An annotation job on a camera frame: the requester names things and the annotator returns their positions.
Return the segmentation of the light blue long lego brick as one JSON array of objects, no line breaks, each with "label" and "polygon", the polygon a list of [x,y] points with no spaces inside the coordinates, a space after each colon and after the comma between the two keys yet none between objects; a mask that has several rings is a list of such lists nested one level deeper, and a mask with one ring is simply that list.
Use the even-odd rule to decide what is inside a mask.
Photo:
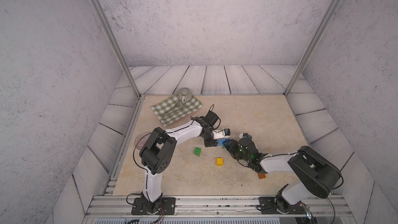
[{"label": "light blue long lego brick", "polygon": [[224,142],[229,143],[230,139],[219,139],[219,140],[217,140],[217,142],[218,142],[218,146],[223,146]]}]

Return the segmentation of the orange lego brick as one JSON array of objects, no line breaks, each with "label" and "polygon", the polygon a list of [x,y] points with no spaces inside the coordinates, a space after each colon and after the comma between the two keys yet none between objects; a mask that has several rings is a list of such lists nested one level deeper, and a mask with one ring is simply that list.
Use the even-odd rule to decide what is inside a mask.
[{"label": "orange lego brick", "polygon": [[257,175],[258,175],[259,179],[265,179],[266,178],[266,174],[258,173]]}]

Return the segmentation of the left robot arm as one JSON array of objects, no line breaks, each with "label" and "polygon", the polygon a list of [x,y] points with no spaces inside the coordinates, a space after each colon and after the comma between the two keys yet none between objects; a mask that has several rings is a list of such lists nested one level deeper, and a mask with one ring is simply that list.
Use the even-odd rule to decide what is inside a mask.
[{"label": "left robot arm", "polygon": [[217,123],[221,123],[218,117],[194,117],[188,123],[173,129],[155,128],[146,136],[147,141],[140,151],[145,170],[143,198],[151,204],[160,201],[162,173],[170,165],[178,145],[197,137],[202,137],[206,145],[217,144],[214,138]]}]

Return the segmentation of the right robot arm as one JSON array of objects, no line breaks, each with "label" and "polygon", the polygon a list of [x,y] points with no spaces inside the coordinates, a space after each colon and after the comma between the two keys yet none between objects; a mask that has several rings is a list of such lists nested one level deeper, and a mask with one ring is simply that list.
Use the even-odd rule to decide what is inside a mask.
[{"label": "right robot arm", "polygon": [[270,155],[259,152],[247,133],[238,141],[224,141],[223,146],[233,159],[246,162],[244,166],[256,173],[291,172],[297,176],[298,181],[283,186],[274,198],[274,208],[281,213],[288,213],[312,196],[326,199],[344,183],[341,170],[309,146],[293,153]]}]

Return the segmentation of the green lego brick loose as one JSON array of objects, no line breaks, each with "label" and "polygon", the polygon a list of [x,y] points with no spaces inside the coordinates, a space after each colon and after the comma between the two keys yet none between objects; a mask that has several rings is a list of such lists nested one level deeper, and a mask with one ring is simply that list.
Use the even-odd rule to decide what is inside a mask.
[{"label": "green lego brick loose", "polygon": [[194,150],[194,155],[199,157],[201,155],[201,152],[202,152],[202,149],[199,147],[196,147]]}]

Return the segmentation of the yellow lego brick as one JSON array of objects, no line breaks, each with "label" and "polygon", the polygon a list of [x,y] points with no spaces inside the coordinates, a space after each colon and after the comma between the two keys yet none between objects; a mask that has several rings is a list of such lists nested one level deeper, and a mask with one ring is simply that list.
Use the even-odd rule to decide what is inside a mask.
[{"label": "yellow lego brick", "polygon": [[218,167],[223,166],[223,158],[216,158],[216,166]]}]

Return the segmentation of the striped ceramic cup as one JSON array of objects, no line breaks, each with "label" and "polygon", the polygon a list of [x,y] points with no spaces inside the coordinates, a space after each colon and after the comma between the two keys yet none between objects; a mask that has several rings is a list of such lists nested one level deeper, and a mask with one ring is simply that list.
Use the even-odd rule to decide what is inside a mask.
[{"label": "striped ceramic cup", "polygon": [[192,100],[192,93],[189,88],[181,88],[178,91],[178,98],[182,104],[188,103]]}]

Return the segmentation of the green checkered cloth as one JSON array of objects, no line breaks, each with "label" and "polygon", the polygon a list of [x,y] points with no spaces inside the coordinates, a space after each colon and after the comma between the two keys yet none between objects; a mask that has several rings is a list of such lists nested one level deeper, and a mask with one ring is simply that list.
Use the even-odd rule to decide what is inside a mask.
[{"label": "green checkered cloth", "polygon": [[196,97],[182,103],[177,94],[168,97],[159,104],[151,106],[160,123],[166,127],[172,123],[198,111],[203,106]]}]

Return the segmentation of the pink glass plate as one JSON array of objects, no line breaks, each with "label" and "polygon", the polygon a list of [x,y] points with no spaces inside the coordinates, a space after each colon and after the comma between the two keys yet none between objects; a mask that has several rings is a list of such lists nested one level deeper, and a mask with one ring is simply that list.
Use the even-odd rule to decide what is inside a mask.
[{"label": "pink glass plate", "polygon": [[145,146],[145,144],[150,136],[151,136],[151,132],[144,132],[144,133],[139,134],[134,141],[135,148],[138,150],[141,150]]}]

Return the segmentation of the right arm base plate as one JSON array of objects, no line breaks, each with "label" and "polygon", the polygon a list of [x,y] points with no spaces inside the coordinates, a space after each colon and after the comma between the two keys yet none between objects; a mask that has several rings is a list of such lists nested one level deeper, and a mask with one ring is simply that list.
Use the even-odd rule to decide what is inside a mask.
[{"label": "right arm base plate", "polygon": [[306,209],[302,204],[290,205],[283,198],[278,199],[276,197],[260,197],[256,208],[261,214],[306,214]]}]

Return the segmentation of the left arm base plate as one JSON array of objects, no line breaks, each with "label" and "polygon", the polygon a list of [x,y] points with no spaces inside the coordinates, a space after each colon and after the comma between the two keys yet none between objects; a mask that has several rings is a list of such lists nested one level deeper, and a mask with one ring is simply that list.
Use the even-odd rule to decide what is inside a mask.
[{"label": "left arm base plate", "polygon": [[150,202],[144,196],[135,198],[132,205],[132,215],[150,215],[150,214],[164,214],[174,215],[176,207],[176,198],[160,196],[155,202]]}]

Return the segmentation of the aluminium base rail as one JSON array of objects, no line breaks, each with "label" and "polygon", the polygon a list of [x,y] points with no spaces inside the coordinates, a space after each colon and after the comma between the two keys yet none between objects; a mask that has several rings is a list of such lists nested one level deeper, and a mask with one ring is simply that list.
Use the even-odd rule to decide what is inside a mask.
[{"label": "aluminium base rail", "polygon": [[261,214],[256,206],[259,196],[174,196],[174,215],[132,215],[132,205],[138,196],[94,197],[85,214],[84,223],[126,224],[135,219],[139,223],[159,224],[188,223],[308,223],[308,224],[354,224],[356,222],[343,196],[330,195],[327,199],[309,198],[302,201],[306,214],[282,215]]}]

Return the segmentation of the aluminium corner post right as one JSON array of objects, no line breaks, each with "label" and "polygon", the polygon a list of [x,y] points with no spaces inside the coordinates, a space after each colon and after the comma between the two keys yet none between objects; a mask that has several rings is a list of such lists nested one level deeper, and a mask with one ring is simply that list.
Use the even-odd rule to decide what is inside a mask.
[{"label": "aluminium corner post right", "polygon": [[319,25],[317,26],[317,29],[308,45],[306,48],[304,54],[302,55],[295,72],[293,73],[293,76],[284,92],[284,96],[287,98],[288,95],[292,92],[296,82],[299,79],[299,76],[303,72],[305,66],[308,64],[309,60],[312,57],[313,52],[315,51],[318,43],[320,42],[324,32],[326,31],[328,24],[330,23],[331,19],[333,18],[334,14],[339,8],[340,3],[342,0],[331,0],[330,4],[328,5],[324,15],[322,16]]}]

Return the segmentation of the aluminium corner post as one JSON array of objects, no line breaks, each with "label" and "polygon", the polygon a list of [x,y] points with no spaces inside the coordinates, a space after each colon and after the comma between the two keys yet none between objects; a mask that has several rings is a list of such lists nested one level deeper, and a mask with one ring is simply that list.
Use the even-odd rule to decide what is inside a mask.
[{"label": "aluminium corner post", "polygon": [[313,52],[315,51],[318,43],[320,42],[324,32],[326,31],[328,24],[330,23],[331,19],[333,18],[334,14],[339,8],[340,3],[342,0],[331,0],[330,4],[328,5],[324,15],[322,16],[319,25],[317,26],[317,29],[308,45],[306,48],[304,54],[302,55],[295,72],[293,73],[293,76],[284,92],[284,96],[287,98],[288,95],[292,92],[296,82],[299,79],[299,76],[303,72],[305,66],[308,64],[309,60],[312,57]]},{"label": "aluminium corner post", "polygon": [[129,83],[129,85],[132,87],[135,96],[137,98],[140,98],[141,94],[136,86],[133,76],[131,75],[131,72],[127,66],[126,60],[125,60],[125,58],[122,54],[122,51],[117,43],[115,35],[112,31],[112,28],[111,28],[105,14],[104,14],[104,11],[102,9],[102,6],[101,6],[99,0],[89,0],[89,1],[90,1],[90,4],[91,4],[100,24],[102,26],[102,29],[107,37],[107,40],[112,47],[112,50],[116,56],[116,59],[117,59],[118,63],[120,64],[124,75],[126,76],[126,79]]}]

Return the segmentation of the aluminium corner post left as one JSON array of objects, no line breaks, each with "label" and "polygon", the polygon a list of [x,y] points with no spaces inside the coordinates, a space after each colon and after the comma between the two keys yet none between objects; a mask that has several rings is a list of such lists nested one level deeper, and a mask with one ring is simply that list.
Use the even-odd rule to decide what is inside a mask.
[{"label": "aluminium corner post left", "polygon": [[141,94],[136,86],[133,76],[131,75],[131,72],[127,66],[126,60],[125,60],[125,58],[122,54],[122,51],[117,43],[115,35],[112,31],[112,28],[111,28],[105,14],[104,14],[104,11],[102,9],[102,6],[101,6],[99,0],[89,0],[89,1],[90,1],[90,4],[91,4],[100,24],[102,26],[102,29],[107,37],[107,40],[112,47],[112,50],[116,56],[116,59],[117,59],[118,63],[120,64],[124,75],[126,76],[126,79],[129,83],[129,85],[132,87],[135,96],[137,98],[140,98]]}]

